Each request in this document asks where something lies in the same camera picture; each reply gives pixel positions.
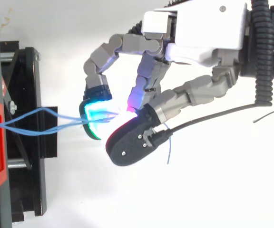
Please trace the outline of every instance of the table surface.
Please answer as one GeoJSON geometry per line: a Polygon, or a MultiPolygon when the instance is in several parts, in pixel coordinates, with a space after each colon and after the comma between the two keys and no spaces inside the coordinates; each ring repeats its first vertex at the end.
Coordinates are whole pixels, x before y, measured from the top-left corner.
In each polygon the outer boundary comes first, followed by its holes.
{"type": "MultiPolygon", "coordinates": [[[[113,34],[126,33],[144,12],[166,4],[0,0],[0,39],[19,40],[21,48],[35,47],[41,53],[42,105],[79,116],[85,89],[83,64],[92,51],[113,34]]],[[[121,55],[106,72],[115,100],[126,102],[140,59],[121,55]]],[[[210,73],[207,68],[174,65],[162,89],[210,73]]],[[[254,79],[240,78],[224,98],[188,107],[168,124],[174,127],[250,104],[254,85],[254,79]]],[[[89,139],[80,126],[63,130],[58,135],[58,158],[45,160],[48,211],[39,218],[25,213],[25,222],[13,226],[274,228],[274,116],[252,123],[272,110],[247,110],[176,133],[169,165],[168,143],[135,165],[117,167],[104,142],[89,139]]]]}

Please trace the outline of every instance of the cyan light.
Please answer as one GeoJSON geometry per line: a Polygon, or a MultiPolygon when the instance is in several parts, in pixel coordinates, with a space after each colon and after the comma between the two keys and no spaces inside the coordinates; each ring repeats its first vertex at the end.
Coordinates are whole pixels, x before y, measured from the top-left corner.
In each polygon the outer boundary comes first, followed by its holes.
{"type": "MultiPolygon", "coordinates": [[[[95,103],[87,104],[84,107],[85,114],[88,120],[101,120],[110,117],[116,117],[120,112],[113,102],[109,101],[98,101],[95,103]]],[[[89,123],[89,129],[97,139],[101,139],[100,132],[98,130],[99,126],[106,123],[89,123]]]]}
{"type": "Polygon", "coordinates": [[[92,134],[100,140],[107,140],[117,128],[137,116],[136,113],[127,112],[126,109],[121,112],[121,108],[113,100],[87,104],[84,110],[90,121],[114,118],[109,123],[88,124],[92,134]]]}

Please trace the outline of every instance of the robotic hand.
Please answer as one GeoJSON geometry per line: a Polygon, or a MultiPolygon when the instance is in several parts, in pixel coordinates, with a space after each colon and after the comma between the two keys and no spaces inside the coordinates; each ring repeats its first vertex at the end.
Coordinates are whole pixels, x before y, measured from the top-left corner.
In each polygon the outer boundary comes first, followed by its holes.
{"type": "MultiPolygon", "coordinates": [[[[133,164],[166,142],[183,127],[231,112],[271,106],[274,74],[274,7],[268,0],[252,0],[252,11],[242,0],[176,0],[145,13],[143,22],[128,34],[113,35],[84,64],[86,90],[80,113],[88,118],[88,105],[112,99],[103,75],[119,53],[142,55],[136,86],[128,98],[133,118],[109,138],[106,150],[114,164],[133,164]],[[161,93],[160,81],[171,63],[213,67],[212,75],[187,81],[161,93]],[[153,128],[177,116],[188,106],[203,105],[226,95],[241,76],[255,76],[255,104],[188,122],[175,129],[153,128]]],[[[88,135],[98,139],[89,125],[88,135]]]]}

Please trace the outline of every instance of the black cable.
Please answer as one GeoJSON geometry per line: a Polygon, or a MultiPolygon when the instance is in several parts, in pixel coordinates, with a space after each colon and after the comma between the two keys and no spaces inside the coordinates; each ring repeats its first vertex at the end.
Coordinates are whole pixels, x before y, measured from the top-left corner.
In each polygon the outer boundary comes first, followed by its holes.
{"type": "Polygon", "coordinates": [[[215,114],[212,114],[212,115],[204,116],[204,117],[201,117],[201,118],[198,118],[198,119],[186,122],[186,123],[184,123],[182,125],[179,125],[179,126],[173,128],[173,129],[171,129],[169,132],[172,135],[173,133],[175,133],[175,132],[177,132],[179,130],[182,130],[183,128],[192,126],[194,124],[198,124],[200,122],[211,120],[211,119],[223,116],[223,115],[228,115],[228,114],[231,114],[231,113],[235,113],[235,112],[239,112],[239,111],[242,111],[242,110],[246,110],[246,109],[250,109],[250,108],[255,108],[255,107],[258,107],[258,105],[257,104],[249,104],[249,105],[245,105],[245,106],[241,106],[241,107],[229,109],[227,111],[223,111],[223,112],[220,112],[220,113],[215,113],[215,114]]]}
{"type": "Polygon", "coordinates": [[[274,24],[269,0],[251,0],[252,26],[256,39],[256,96],[259,106],[272,106],[274,68],[274,24]]]}
{"type": "Polygon", "coordinates": [[[257,119],[257,120],[254,120],[253,123],[257,123],[257,122],[259,122],[260,120],[263,120],[264,118],[268,117],[268,116],[271,115],[271,114],[274,114],[274,111],[271,112],[271,113],[268,113],[267,115],[264,115],[263,117],[261,117],[261,118],[259,118],[259,119],[257,119]]]}

